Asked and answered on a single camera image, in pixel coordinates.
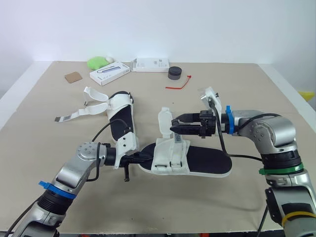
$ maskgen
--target blue clip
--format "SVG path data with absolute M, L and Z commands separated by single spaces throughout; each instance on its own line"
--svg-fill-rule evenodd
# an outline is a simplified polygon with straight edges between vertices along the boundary
M 47 190 L 51 190 L 53 191 L 54 193 L 60 195 L 60 196 L 63 196 L 65 198 L 69 198 L 69 199 L 75 199 L 76 198 L 76 195 L 74 194 L 70 194 L 68 192 L 65 192 L 64 190 L 61 190 L 57 187 L 55 187 L 54 185 L 52 185 L 51 183 L 46 183 L 44 181 L 40 181 L 39 182 L 39 185 L 43 186 L 44 189 L 47 189 Z
M 228 134 L 233 134 L 235 126 L 234 126 L 234 117 L 233 117 L 230 105 L 226 106 L 226 114 L 228 115 L 228 120 L 229 120 L 229 133 Z

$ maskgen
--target yellow cable tie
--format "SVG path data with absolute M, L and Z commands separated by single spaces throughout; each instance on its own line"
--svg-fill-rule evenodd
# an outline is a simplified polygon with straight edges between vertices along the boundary
M 307 212 L 307 211 L 294 211 L 294 212 L 291 212 L 291 213 L 288 213 L 287 215 L 285 215 L 282 219 L 282 226 L 284 227 L 284 224 L 285 222 L 293 217 L 293 216 L 311 216 L 311 217 L 314 217 L 316 218 L 316 215 L 311 213 L 311 212 Z

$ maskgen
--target table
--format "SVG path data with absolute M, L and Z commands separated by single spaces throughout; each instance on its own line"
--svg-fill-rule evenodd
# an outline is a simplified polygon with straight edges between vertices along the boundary
M 55 123 L 56 116 L 83 107 L 82 91 L 92 86 L 109 96 L 126 90 L 134 98 L 134 121 L 141 148 L 161 137 L 158 112 L 170 107 L 174 116 L 205 109 L 198 89 L 212 86 L 222 105 L 233 110 L 256 109 L 281 114 L 297 129 L 299 153 L 316 184 L 316 135 L 256 64 L 174 63 L 182 68 L 179 81 L 166 73 L 129 73 L 100 87 L 89 78 L 85 62 L 53 62 L 0 131 L 0 230 L 7 230 L 18 215 L 43 193 L 40 180 L 50 182 L 79 144 L 90 141 L 108 121 L 104 114 Z M 64 75 L 77 71 L 83 79 L 68 84 Z M 180 86 L 192 75 L 182 90 Z M 191 145 L 220 149 L 218 137 L 184 136 Z M 247 138 L 225 135 L 229 153 L 259 156 Z M 109 130 L 98 141 L 112 143 Z M 61 233 L 215 233 L 253 231 L 265 208 L 258 174 L 260 162 L 232 158 L 226 178 L 155 176 L 130 167 L 130 182 L 123 170 L 103 167 L 96 182 L 86 183 L 59 228 Z M 280 229 L 267 217 L 263 229 Z

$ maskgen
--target black cable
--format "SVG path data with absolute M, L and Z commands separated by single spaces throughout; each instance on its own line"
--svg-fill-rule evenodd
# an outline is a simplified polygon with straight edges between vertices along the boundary
M 97 133 L 97 135 L 95 135 L 95 137 L 92 139 L 92 142 L 94 142 L 95 139 L 97 139 L 97 137 L 100 135 L 101 132 L 103 132 L 104 129 L 106 129 L 106 128 L 107 128 L 109 125 L 111 125 L 112 123 L 118 122 L 118 121 L 121 122 L 121 123 L 123 123 L 123 124 L 125 125 L 125 127 L 128 128 L 128 125 L 127 125 L 127 123 L 126 123 L 124 120 L 117 118 L 117 119 L 115 119 L 115 120 L 109 122 L 109 123 L 108 123 L 107 125 L 105 125 L 104 127 L 102 127 L 101 130 Z
M 261 114 L 261 115 L 257 115 L 257 116 L 254 116 L 254 117 L 248 119 L 248 120 L 247 120 L 245 123 L 243 123 L 238 129 L 239 129 L 239 130 L 243 129 L 244 127 L 246 127 L 249 123 L 251 123 L 251 122 L 254 121 L 255 119 L 259 119 L 259 118 L 267 117 L 267 116 L 277 117 L 277 116 L 281 116 L 281 115 L 278 115 L 278 114 Z
M 217 130 L 218 130 L 218 136 L 219 136 L 219 140 L 221 142 L 221 147 L 223 152 L 225 153 L 225 155 L 227 155 L 228 157 L 243 157 L 243 158 L 249 158 L 249 159 L 255 159 L 258 161 L 262 161 L 262 159 L 257 158 L 257 157 L 253 157 L 253 156 L 247 156 L 247 155 L 232 155 L 232 154 L 228 154 L 225 148 L 225 143 L 224 143 L 224 138 L 223 138 L 223 133 L 222 133 L 222 128 L 221 128 L 221 122 L 219 120 L 219 115 L 217 112 L 217 109 L 215 108 L 215 104 L 214 103 L 210 103 L 211 108 L 213 109 L 214 113 L 215 113 L 215 117 L 216 117 L 216 125 L 217 125 Z
M 92 181 L 96 181 L 98 178 L 99 178 L 99 173 L 100 173 L 100 145 L 101 143 L 99 142 L 98 143 L 98 146 L 97 146 L 97 171 L 96 171 L 96 175 L 95 175 L 95 178 L 93 179 L 87 179 L 87 182 L 92 182 Z
M 40 197 L 38 199 L 36 199 L 35 201 L 33 201 L 33 203 L 26 208 L 26 210 L 15 220 L 15 222 L 13 222 L 13 224 L 10 226 L 10 228 L 8 229 L 8 231 L 5 233 L 4 237 L 8 237 L 9 234 L 11 234 L 13 228 L 16 226 L 16 224 L 19 223 L 19 221 L 22 219 L 23 216 L 25 216 L 26 213 L 28 213 L 28 211 L 32 208 L 33 204 L 35 202 L 37 202 L 40 199 Z
M 265 212 L 263 213 L 263 216 L 261 218 L 261 222 L 260 222 L 260 225 L 259 225 L 259 228 L 258 228 L 258 231 L 257 231 L 257 237 L 259 237 L 259 235 L 261 233 L 261 229 L 262 229 L 263 223 L 265 222 L 267 213 L 268 213 L 268 206 L 266 205 Z

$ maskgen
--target white box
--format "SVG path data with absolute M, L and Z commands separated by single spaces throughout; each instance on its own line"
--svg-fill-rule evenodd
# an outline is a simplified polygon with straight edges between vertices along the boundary
M 167 58 L 136 58 L 131 61 L 132 72 L 167 73 L 169 61 Z
M 105 67 L 95 70 L 90 73 L 90 77 L 99 85 L 105 85 L 113 80 L 124 76 L 130 72 L 130 67 L 121 63 L 113 62 Z

